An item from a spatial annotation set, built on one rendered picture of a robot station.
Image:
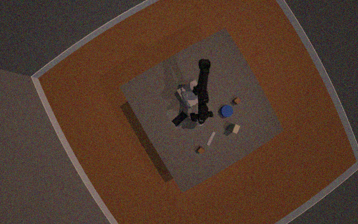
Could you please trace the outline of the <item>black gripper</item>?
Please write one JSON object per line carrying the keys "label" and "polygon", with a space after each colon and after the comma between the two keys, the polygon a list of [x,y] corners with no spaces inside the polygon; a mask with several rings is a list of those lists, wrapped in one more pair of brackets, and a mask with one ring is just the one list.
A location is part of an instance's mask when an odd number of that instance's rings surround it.
{"label": "black gripper", "polygon": [[[199,113],[199,111],[201,111],[200,108],[198,108],[198,113]],[[212,111],[208,111],[207,113],[209,114],[209,117],[213,117],[213,112],[212,112]],[[190,117],[191,117],[191,119],[195,119],[195,118],[196,118],[196,119],[199,121],[199,124],[200,124],[200,120],[199,120],[198,114],[190,113]]]}

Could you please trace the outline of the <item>blue disc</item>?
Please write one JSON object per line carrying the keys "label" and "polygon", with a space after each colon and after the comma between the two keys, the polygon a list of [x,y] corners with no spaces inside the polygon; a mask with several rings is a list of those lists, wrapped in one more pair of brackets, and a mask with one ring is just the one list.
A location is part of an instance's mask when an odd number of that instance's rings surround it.
{"label": "blue disc", "polygon": [[223,117],[230,117],[233,114],[233,109],[232,109],[232,107],[230,105],[223,105],[220,108],[220,114]]}

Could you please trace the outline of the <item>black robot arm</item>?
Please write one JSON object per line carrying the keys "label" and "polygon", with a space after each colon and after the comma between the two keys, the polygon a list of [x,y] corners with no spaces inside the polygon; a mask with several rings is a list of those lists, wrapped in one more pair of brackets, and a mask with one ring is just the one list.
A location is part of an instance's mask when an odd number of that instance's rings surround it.
{"label": "black robot arm", "polygon": [[[200,59],[199,60],[199,81],[197,86],[193,87],[193,93],[198,97],[198,108],[201,111],[198,113],[198,117],[200,117],[201,121],[206,120],[209,117],[208,112],[209,108],[207,107],[207,103],[209,102],[209,95],[207,91],[207,80],[209,69],[211,68],[211,62],[209,59]],[[206,100],[204,100],[206,99]]]}

